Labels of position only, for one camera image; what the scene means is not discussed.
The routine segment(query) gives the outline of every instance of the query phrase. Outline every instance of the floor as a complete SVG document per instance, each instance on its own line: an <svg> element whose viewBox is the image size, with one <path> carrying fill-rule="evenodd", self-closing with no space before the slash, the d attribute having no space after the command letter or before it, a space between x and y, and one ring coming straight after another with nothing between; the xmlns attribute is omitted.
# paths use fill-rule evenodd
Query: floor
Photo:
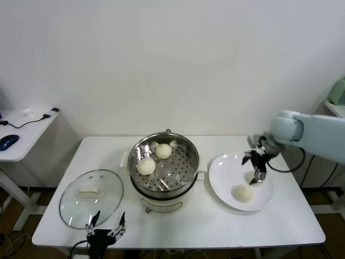
<svg viewBox="0 0 345 259"><path fill-rule="evenodd" d="M46 191L43 192L38 203L40 205L48 205L51 200L54 192ZM8 194L0 189L0 197L4 201ZM311 205L320 205L320 204L330 204L328 196L324 193L314 193L307 197L309 204ZM15 200L12 200L8 205L7 209L0 216L0 233L8 235L12 232L13 225L15 224L17 218L19 217L23 207ZM343 259L345 258L345 223L342 218L337 214L329 215L317 215L317 219L326 234L326 242L323 244L326 249L329 251L333 259ZM24 231L30 236L35 232L36 226L40 221L40 216L30 216L28 222L24 227ZM21 234L14 233L10 236L11 240L15 240ZM14 250L20 245L22 240L19 240L18 243L14 245ZM0 245L0 259L3 259L6 254L6 248L8 242L4 241ZM208 259L228 259L231 255L231 259L254 259L254 250L253 249L232 249L229 253L229 250L205 250L204 251ZM264 253L269 252L269 249L264 249ZM303 246L300 249L302 259L305 258L325 258L317 246ZM174 256L167 253L167 251L157 251L156 259L184 259L188 254L187 253L176 253ZM140 251L140 259L153 259L155 256L155 251ZM204 255L200 251L196 251L193 254L190 254L188 258L203 258ZM26 238L23 246L11 257L11 259L66 259L66 256L53 248L42 248L36 247L31 243L29 237ZM122 259L122 258L134 258L133 251L107 251L105 258L112 259ZM284 257L284 259L294 259L299 257L299 250L295 249L293 252Z"/></svg>

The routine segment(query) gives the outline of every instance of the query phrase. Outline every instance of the glass lid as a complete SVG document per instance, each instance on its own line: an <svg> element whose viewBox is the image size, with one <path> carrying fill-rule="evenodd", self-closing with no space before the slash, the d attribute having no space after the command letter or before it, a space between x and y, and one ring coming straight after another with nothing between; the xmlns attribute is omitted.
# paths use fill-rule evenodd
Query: glass lid
<svg viewBox="0 0 345 259"><path fill-rule="evenodd" d="M99 225L114 214L122 196L123 183L116 173L93 170L67 186L60 200L60 216L68 226L82 229L100 210Z"/></svg>

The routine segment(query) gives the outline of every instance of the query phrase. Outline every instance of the steamed bun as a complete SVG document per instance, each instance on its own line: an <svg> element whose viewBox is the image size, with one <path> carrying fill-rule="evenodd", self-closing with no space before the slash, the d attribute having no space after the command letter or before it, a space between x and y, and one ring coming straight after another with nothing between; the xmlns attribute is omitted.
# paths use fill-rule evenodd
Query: steamed bun
<svg viewBox="0 0 345 259"><path fill-rule="evenodd" d="M144 158L140 160L137 168L141 175L149 175L156 169L156 163L152 158Z"/></svg>
<svg viewBox="0 0 345 259"><path fill-rule="evenodd" d="M168 144L160 144L156 148L156 156L160 159L167 159L171 156L171 147Z"/></svg>
<svg viewBox="0 0 345 259"><path fill-rule="evenodd" d="M248 185L239 185L233 190L235 198L241 202L250 202L253 199L253 191Z"/></svg>

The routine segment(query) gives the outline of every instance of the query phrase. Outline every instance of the black cable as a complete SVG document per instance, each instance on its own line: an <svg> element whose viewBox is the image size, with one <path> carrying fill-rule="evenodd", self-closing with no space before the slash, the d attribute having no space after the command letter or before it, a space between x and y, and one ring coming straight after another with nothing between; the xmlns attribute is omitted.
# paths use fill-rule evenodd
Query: black cable
<svg viewBox="0 0 345 259"><path fill-rule="evenodd" d="M13 231L13 232L9 233L9 234L7 235L7 237L10 238L10 236L13 235L13 234L15 234L15 233L22 233L22 234L25 234L24 231ZM24 245L24 243L25 243L25 240L26 240L26 235L24 235L23 241L21 242L21 244L19 245L19 247L17 248L17 250L14 250L14 248L13 248L13 251L11 252L11 254L6 255L6 256L4 256L4 257L0 257L0 259L7 259L7 258L10 258L12 255L14 255L16 252L18 252L18 251L23 247L23 245Z"/></svg>
<svg viewBox="0 0 345 259"><path fill-rule="evenodd" d="M335 170L336 170L337 167L338 167L338 163L335 164L335 167L334 167L333 171L331 172L330 176L327 178L327 180L322 185L320 185L319 188L322 188L329 181L329 179L332 178L332 176L335 173Z"/></svg>
<svg viewBox="0 0 345 259"><path fill-rule="evenodd" d="M160 253L160 255L158 256L158 258L157 258L157 259L160 259L160 258L161 258L162 253L163 253L163 250L161 251L161 253Z"/></svg>
<svg viewBox="0 0 345 259"><path fill-rule="evenodd" d="M0 217L1 217L2 212L4 212L4 202L2 201L1 197L0 197L0 202L1 202L1 211L0 211Z"/></svg>
<svg viewBox="0 0 345 259"><path fill-rule="evenodd" d="M312 158L311 158L311 160L309 161L309 165L308 165L307 170L306 170L306 172L305 172L305 174L304 174L303 180L302 180L302 182L301 182L301 184L300 184L300 188L302 187L302 185L303 185L303 183L304 183L304 181L305 181L305 179L306 179L306 177L307 177L308 171L309 171L309 169L310 169L310 167L311 167L311 165L312 165L312 162L313 162L314 158L315 158L315 155L313 155Z"/></svg>
<svg viewBox="0 0 345 259"><path fill-rule="evenodd" d="M319 244L318 245L319 249L322 250L325 252L324 254L327 254L328 258L329 259L332 259L332 256L330 255L329 251L326 249L326 247L323 246L323 244Z"/></svg>
<svg viewBox="0 0 345 259"><path fill-rule="evenodd" d="M145 254L143 254L140 259L143 259L151 250L147 250Z"/></svg>
<svg viewBox="0 0 345 259"><path fill-rule="evenodd" d="M0 121L0 124L1 124L1 125L4 125L4 126L10 125L10 126L12 126L13 128L21 128L21 127L24 127L25 125L27 125L27 124L29 124L29 123L39 122L39 121L41 121L41 120L43 120L43 119L45 119L45 118L46 118L46 117L42 117L42 118L40 118L39 120L28 121L28 122L22 124L22 125L19 126L19 127L15 126L15 125L13 125L13 124L10 124L7 120L1 120L1 121Z"/></svg>
<svg viewBox="0 0 345 259"><path fill-rule="evenodd" d="M73 258L73 257L72 257L72 255L73 255L73 250L74 250L78 245L83 244L83 243L86 243L86 242L87 242L87 240L82 240L82 241L79 241L78 243L76 243L74 246L72 246L71 251L70 251L70 259Z"/></svg>
<svg viewBox="0 0 345 259"><path fill-rule="evenodd" d="M328 252L328 250L323 246L323 245L318 245L316 246L323 254L323 256L326 258L326 259L333 259L330 255L330 253ZM298 248L298 256L300 259L303 259L302 258L302 247L299 247Z"/></svg>
<svg viewBox="0 0 345 259"><path fill-rule="evenodd" d="M322 185L320 185L318 188L322 188L322 187L332 178L332 176L334 175L334 173L335 173L335 171L336 171L338 165L339 165L338 163L335 164L335 167L334 167L333 171L331 172L331 174L329 175L329 177L327 178L327 180L326 180ZM311 194L313 194L313 193L315 193L315 192L317 192L317 190L316 190L316 191L313 191L313 192L311 192L311 193L306 194L306 196L307 196L307 195L311 195Z"/></svg>
<svg viewBox="0 0 345 259"><path fill-rule="evenodd" d="M300 257L300 259L303 259L302 258L302 247L298 248L298 256Z"/></svg>
<svg viewBox="0 0 345 259"><path fill-rule="evenodd" d="M267 162L267 165L268 165L268 167L269 167L270 169L275 170L275 171L280 172L280 173L291 173L291 172L294 172L294 171L296 171L296 170L298 170L298 169L301 168L301 166L303 165L304 160L305 160L305 158L306 158L306 152L304 151L304 149L303 149L303 148L300 148L300 150L302 151L302 155L303 155L302 161L298 164L298 166L296 166L296 167L293 168L293 169L283 171L283 170L275 169L274 167L272 167L272 166L270 165L269 162Z"/></svg>

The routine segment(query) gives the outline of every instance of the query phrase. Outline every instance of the stainless steel steamer basket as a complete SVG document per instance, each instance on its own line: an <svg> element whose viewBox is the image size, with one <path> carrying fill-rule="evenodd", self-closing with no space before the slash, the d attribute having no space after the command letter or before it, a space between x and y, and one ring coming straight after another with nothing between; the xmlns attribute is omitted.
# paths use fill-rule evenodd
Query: stainless steel steamer basket
<svg viewBox="0 0 345 259"><path fill-rule="evenodd" d="M172 154L159 159L156 147L168 144ZM137 170L139 161L151 157L156 162L155 171L147 176ZM130 151L128 169L134 187L144 196L154 200L171 200L186 193L197 179L199 154L194 144L182 135L161 132L140 140Z"/></svg>

